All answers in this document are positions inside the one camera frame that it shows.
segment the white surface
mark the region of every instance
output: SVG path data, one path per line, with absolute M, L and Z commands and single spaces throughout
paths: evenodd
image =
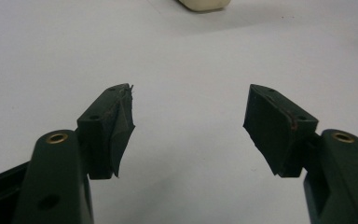
M 0 1 L 0 173 L 125 82 L 136 129 L 91 182 L 96 223 L 309 223 L 305 172 L 273 176 L 241 127 L 248 88 L 358 135 L 358 0 Z

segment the clamp jaw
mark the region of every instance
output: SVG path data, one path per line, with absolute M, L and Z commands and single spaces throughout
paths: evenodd
M 358 223 L 358 137 L 315 133 L 318 120 L 279 92 L 251 85 L 243 127 L 273 174 L 299 177 L 302 168 L 312 224 Z
M 29 162 L 0 174 L 0 224 L 93 223 L 89 178 L 118 176 L 135 128 L 131 89 L 107 89 L 75 131 L 43 135 Z

